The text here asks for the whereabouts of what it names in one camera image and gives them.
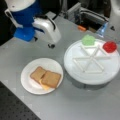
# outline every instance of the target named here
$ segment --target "red object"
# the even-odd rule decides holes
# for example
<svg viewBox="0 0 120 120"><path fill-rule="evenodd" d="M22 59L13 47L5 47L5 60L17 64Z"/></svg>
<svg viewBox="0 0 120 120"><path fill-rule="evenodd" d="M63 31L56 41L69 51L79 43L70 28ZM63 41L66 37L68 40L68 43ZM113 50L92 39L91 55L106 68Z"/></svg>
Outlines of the red object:
<svg viewBox="0 0 120 120"><path fill-rule="evenodd" d="M113 41L108 41L103 45L103 49L107 52L107 53L112 53L117 49L117 45L115 42Z"/></svg>

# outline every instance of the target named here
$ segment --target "blue object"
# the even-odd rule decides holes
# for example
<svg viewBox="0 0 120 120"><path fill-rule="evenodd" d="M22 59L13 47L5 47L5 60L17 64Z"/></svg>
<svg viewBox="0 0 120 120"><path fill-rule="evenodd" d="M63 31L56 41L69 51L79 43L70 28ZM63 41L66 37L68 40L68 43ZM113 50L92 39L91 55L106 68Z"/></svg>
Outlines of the blue object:
<svg viewBox="0 0 120 120"><path fill-rule="evenodd" d="M14 37L29 42L34 37L34 34L35 30L33 27L17 28Z"/></svg>
<svg viewBox="0 0 120 120"><path fill-rule="evenodd" d="M36 14L42 14L39 1L36 0L31 6L21 11L11 12L17 23L23 26L31 26L34 22L33 17Z"/></svg>

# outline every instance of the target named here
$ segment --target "white lid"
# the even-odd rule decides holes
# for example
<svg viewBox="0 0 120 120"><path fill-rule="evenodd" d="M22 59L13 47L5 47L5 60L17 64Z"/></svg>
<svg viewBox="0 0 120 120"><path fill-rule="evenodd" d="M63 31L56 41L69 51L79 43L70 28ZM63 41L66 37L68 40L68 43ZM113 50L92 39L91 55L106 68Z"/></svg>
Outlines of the white lid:
<svg viewBox="0 0 120 120"><path fill-rule="evenodd" d="M119 72L120 56L117 51L110 54L105 53L102 49L104 43L102 40L96 40L95 45L88 49L82 45L80 40L73 43L64 56L64 66L69 75L75 80L89 85L100 85L111 81Z"/></svg>

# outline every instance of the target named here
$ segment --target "table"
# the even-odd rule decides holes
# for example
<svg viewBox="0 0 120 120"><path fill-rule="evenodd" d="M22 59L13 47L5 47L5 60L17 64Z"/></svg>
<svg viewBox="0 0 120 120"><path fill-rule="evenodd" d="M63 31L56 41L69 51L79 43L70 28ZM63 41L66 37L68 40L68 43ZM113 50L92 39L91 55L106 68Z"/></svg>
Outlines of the table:
<svg viewBox="0 0 120 120"><path fill-rule="evenodd" d="M48 48L47 43L40 40L27 43L16 38L0 47L0 81L42 120L119 120L120 74L106 87L87 91L72 84L63 64L66 49L84 35L103 38L90 31L81 32L74 23L61 17L55 22L62 38L54 49ZM34 95L22 87L20 76L29 62L43 57L52 58L61 64L64 79L60 87L52 93Z"/></svg>

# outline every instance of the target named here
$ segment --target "white plate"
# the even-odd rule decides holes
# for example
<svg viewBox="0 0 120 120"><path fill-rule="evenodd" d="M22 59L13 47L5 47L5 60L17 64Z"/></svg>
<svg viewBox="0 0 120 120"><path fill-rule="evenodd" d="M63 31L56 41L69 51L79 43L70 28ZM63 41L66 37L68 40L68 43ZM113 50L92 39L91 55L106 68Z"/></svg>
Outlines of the white plate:
<svg viewBox="0 0 120 120"><path fill-rule="evenodd" d="M105 42L102 40L96 39L94 47L102 48ZM81 49L82 42L81 40L73 43L66 51L64 56L64 66L69 75L77 80L78 82L89 84L89 85L100 85L111 81L119 72L120 69L120 56L117 51L108 54L108 58L99 59L98 62L104 67L102 72L94 72L94 74L88 74L83 71L74 63L73 58L82 58L85 57L83 50Z"/></svg>
<svg viewBox="0 0 120 120"><path fill-rule="evenodd" d="M41 66L46 70L50 70L52 72L56 72L61 74L61 79L58 86L61 84L63 80L63 70L61 65L55 60L49 58L40 58L30 62L21 73L21 83L22 86L30 93L33 94L47 94L55 90L54 88L50 88L49 90L43 90L43 88L36 83L33 79L30 78L30 74L38 67Z"/></svg>

